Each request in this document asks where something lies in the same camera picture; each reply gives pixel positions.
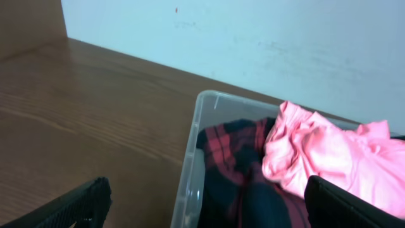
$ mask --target pink fabric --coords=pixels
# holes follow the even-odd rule
[[[390,139],[387,121],[341,130],[319,113],[286,101],[265,152],[264,176],[292,194],[303,198],[309,176],[319,175],[405,218],[405,142]]]

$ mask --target plaid cloth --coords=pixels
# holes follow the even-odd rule
[[[206,174],[198,227],[310,228],[304,200],[263,177],[263,145],[274,123],[237,120],[199,133]]]

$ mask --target wall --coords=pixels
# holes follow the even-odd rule
[[[0,60],[63,37],[59,1],[0,0]]]
[[[71,38],[405,133],[405,1],[62,5]]]

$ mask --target clear plastic container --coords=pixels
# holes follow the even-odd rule
[[[184,156],[183,170],[178,185],[171,228],[197,227],[204,188],[204,155],[196,149],[198,133],[206,127],[245,118],[259,120],[276,117],[278,106],[266,104],[224,92],[203,91],[196,101],[189,142]],[[341,129],[355,129],[356,124],[329,119]]]

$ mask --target brown wooden surface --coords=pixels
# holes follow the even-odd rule
[[[0,0],[0,60],[62,37],[60,0]]]
[[[280,100],[62,39],[0,63],[0,224],[97,176],[105,227],[169,227],[197,95]]]

